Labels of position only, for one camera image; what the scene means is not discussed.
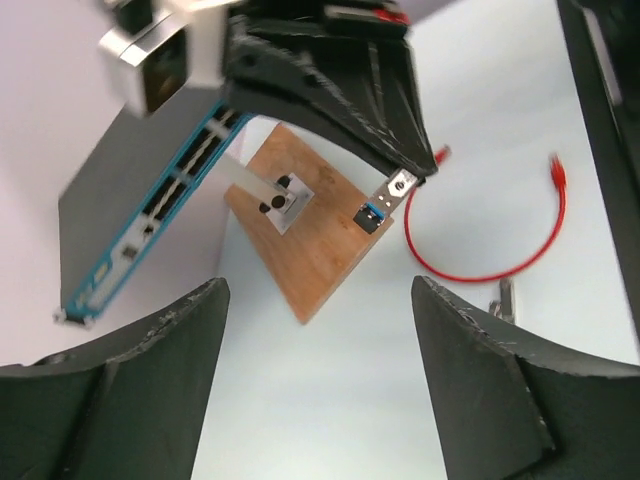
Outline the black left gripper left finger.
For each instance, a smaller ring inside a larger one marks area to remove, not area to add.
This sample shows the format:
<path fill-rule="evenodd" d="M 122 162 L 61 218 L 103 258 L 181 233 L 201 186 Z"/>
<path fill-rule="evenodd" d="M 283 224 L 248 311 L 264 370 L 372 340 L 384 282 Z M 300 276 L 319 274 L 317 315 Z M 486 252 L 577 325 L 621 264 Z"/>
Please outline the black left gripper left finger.
<path fill-rule="evenodd" d="M 214 278 L 164 309 L 1 370 L 5 479 L 187 479 L 230 302 Z"/>

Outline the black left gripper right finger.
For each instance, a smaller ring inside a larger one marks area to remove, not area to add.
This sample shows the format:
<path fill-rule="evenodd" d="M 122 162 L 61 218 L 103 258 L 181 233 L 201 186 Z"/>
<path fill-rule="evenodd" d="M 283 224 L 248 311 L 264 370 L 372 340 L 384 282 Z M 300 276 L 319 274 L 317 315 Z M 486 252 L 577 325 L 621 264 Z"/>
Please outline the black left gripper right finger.
<path fill-rule="evenodd" d="M 434 280 L 411 288 L 451 479 L 635 479 L 639 369 L 507 323 Z"/>

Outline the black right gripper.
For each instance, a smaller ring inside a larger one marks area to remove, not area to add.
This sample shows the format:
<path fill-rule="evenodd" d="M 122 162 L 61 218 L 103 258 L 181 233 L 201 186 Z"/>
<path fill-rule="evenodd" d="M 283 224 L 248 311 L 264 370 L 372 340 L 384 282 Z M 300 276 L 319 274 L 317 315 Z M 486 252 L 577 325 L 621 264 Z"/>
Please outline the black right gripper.
<path fill-rule="evenodd" d="M 241 1 L 228 20 L 223 97 L 288 122 L 385 175 L 437 170 L 424 128 L 410 20 L 396 1 Z"/>

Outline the silver SFP module black end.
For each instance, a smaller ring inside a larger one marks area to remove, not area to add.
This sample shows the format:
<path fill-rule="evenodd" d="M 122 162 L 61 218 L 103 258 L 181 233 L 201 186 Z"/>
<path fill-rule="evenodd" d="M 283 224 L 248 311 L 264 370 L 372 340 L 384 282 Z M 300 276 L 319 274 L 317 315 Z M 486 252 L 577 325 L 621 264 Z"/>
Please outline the silver SFP module black end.
<path fill-rule="evenodd" d="M 499 280 L 499 298 L 489 304 L 489 313 L 503 321 L 515 323 L 515 290 L 511 277 Z"/>

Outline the silver SFP module blue latch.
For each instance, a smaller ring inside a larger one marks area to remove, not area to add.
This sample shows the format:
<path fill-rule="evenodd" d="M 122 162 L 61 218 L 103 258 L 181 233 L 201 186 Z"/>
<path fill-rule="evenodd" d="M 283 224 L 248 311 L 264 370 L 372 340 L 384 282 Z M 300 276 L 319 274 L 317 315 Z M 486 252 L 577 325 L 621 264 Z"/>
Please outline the silver SFP module blue latch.
<path fill-rule="evenodd" d="M 367 234 L 373 234 L 391 217 L 419 181 L 409 171 L 397 170 L 360 206 L 353 217 L 354 222 Z"/>

